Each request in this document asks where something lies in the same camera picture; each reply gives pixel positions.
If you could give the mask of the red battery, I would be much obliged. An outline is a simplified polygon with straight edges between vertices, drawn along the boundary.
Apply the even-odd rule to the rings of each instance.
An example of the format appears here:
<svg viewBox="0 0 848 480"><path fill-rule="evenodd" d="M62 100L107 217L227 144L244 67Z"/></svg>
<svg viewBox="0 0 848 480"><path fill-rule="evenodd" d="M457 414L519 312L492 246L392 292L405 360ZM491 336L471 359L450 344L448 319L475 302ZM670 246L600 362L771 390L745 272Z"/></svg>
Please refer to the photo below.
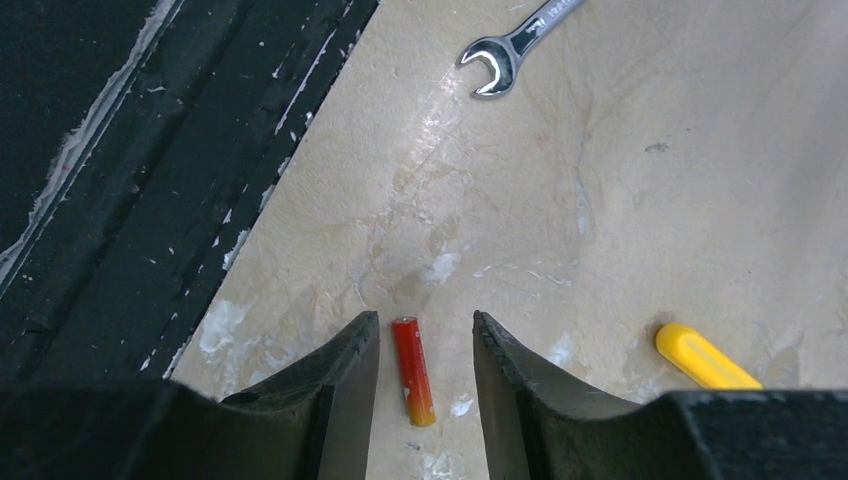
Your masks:
<svg viewBox="0 0 848 480"><path fill-rule="evenodd" d="M436 422L418 319L400 317L391 323L407 415L415 427Z"/></svg>

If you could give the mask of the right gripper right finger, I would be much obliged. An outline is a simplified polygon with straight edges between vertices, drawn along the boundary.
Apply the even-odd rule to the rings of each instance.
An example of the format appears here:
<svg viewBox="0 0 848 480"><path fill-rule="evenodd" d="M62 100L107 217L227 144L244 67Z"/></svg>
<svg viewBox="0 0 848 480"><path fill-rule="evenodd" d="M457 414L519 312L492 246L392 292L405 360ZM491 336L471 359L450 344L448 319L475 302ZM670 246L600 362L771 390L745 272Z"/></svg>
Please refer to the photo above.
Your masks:
<svg viewBox="0 0 848 480"><path fill-rule="evenodd" d="M843 390L677 390L639 405L473 315L493 479L843 479Z"/></svg>

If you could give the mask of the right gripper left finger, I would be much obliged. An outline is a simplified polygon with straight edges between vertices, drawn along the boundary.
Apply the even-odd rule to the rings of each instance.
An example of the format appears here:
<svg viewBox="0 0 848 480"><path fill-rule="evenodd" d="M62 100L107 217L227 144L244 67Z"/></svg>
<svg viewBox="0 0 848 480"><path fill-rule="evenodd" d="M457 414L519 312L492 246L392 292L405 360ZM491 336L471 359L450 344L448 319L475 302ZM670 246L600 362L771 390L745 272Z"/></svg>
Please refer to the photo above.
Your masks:
<svg viewBox="0 0 848 480"><path fill-rule="evenodd" d="M169 380L5 384L5 479L362 479L380 326L331 340L223 400Z"/></svg>

